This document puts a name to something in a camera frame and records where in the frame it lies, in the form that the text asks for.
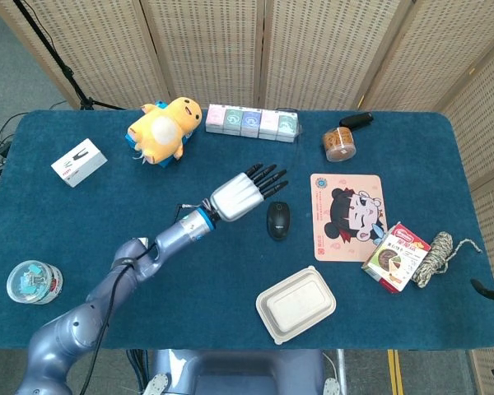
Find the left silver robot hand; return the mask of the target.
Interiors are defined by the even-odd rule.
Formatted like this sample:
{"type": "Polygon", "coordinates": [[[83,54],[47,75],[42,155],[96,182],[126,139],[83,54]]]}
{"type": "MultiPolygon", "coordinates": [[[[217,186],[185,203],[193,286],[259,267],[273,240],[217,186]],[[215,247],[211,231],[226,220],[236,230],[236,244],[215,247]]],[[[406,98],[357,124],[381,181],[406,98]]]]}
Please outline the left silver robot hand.
{"type": "Polygon", "coordinates": [[[236,221],[285,188],[288,182],[282,178],[287,171],[276,168],[276,165],[264,167],[256,163],[217,188],[206,208],[210,219],[236,221]]]}

